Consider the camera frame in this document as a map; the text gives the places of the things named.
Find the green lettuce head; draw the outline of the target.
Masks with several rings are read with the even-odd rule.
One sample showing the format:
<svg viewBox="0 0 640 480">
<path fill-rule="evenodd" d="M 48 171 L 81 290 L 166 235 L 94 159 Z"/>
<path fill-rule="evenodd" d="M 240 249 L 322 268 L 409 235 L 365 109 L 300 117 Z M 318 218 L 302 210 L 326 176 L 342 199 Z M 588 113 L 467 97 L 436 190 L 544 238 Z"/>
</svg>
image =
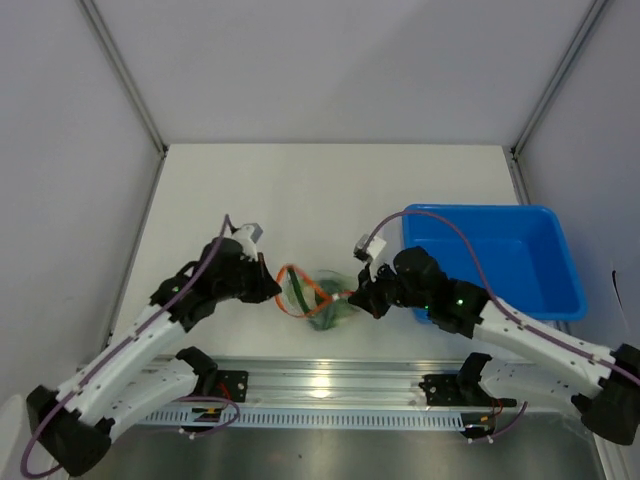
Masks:
<svg viewBox="0 0 640 480">
<path fill-rule="evenodd" d="M 313 330 L 327 331 L 336 328 L 343 320 L 358 312 L 358 309 L 349 304 L 343 296 L 343 293 L 357 288 L 357 281 L 354 278 L 333 270 L 316 270 L 311 274 L 311 279 L 329 296 L 340 294 L 339 299 L 332 301 L 310 317 L 308 323 Z"/>
</svg>

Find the clear zip bag orange zipper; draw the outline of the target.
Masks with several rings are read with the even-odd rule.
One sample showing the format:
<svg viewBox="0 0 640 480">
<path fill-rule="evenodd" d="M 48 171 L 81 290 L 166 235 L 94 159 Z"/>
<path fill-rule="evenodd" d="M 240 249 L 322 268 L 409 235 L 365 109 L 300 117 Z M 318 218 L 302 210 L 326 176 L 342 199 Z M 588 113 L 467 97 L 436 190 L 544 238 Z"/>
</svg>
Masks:
<svg viewBox="0 0 640 480">
<path fill-rule="evenodd" d="M 303 295 L 305 297 L 306 303 L 310 309 L 308 315 L 304 315 L 300 310 L 300 307 L 295 299 L 291 283 L 289 280 L 289 276 L 287 273 L 287 268 L 293 267 L 297 273 Z M 285 264 L 276 276 L 276 281 L 279 283 L 282 292 L 275 297 L 275 302 L 278 308 L 287 316 L 304 320 L 308 325 L 308 320 L 311 316 L 315 315 L 327 305 L 329 305 L 332 301 L 340 298 L 340 294 L 335 294 L 333 296 L 329 296 L 322 288 L 320 288 L 312 279 L 311 273 L 305 272 L 299 266 L 295 264 Z M 349 295 L 353 291 L 347 291 L 343 293 L 343 296 L 348 299 Z"/>
</svg>

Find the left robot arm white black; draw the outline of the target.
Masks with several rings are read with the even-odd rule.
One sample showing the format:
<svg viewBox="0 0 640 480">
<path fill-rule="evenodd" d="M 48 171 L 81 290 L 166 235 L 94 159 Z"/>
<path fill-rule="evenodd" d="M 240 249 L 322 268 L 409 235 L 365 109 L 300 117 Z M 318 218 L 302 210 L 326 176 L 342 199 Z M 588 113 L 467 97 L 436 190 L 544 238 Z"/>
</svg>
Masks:
<svg viewBox="0 0 640 480">
<path fill-rule="evenodd" d="M 196 347 L 180 350 L 151 374 L 143 370 L 219 303 L 259 304 L 280 293 L 257 249 L 260 235 L 258 225 L 244 224 L 215 238 L 199 260 L 161 283 L 120 339 L 58 387 L 32 390 L 26 399 L 29 443 L 40 444 L 58 469 L 81 476 L 126 430 L 168 403 L 192 398 L 234 406 L 217 363 Z"/>
</svg>

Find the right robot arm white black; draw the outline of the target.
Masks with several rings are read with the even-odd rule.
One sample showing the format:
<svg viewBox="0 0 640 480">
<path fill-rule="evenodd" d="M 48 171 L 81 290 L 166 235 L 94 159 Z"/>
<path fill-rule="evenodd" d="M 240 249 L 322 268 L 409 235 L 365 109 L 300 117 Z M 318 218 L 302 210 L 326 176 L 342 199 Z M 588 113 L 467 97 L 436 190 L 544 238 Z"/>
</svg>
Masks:
<svg viewBox="0 0 640 480">
<path fill-rule="evenodd" d="M 575 411 L 592 433 L 630 446 L 639 428 L 639 350 L 612 349 L 573 337 L 532 319 L 488 288 L 450 278 L 422 247 L 400 251 L 392 263 L 369 247 L 354 256 L 364 264 L 348 301 L 374 318 L 390 308 L 423 309 L 439 329 L 499 346 L 533 362 L 527 380 L 501 373 L 497 361 L 471 355 L 460 373 L 458 395 L 468 403 L 513 397 L 557 403 Z"/>
</svg>

